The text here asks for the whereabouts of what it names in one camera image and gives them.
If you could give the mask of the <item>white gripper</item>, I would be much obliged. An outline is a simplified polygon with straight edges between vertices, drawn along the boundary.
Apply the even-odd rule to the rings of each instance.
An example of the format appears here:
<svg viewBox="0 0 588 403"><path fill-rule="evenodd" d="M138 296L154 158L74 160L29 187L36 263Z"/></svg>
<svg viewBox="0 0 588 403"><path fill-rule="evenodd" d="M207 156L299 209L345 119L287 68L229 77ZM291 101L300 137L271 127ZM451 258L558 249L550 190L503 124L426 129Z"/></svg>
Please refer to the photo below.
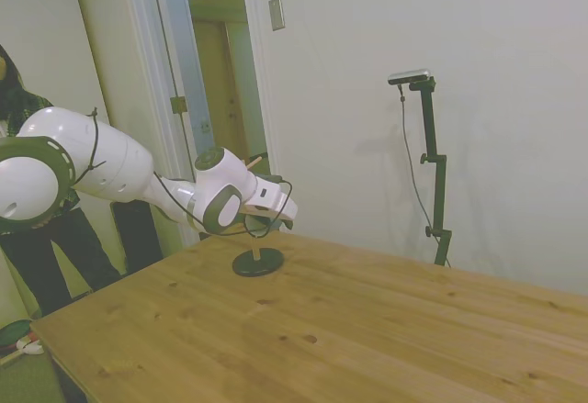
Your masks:
<svg viewBox="0 0 588 403"><path fill-rule="evenodd" d="M292 230L298 206L291 198L289 189L283 189L286 180L281 175L247 173L247 186L242 195L240 213L277 219L274 229L285 227Z"/></svg>

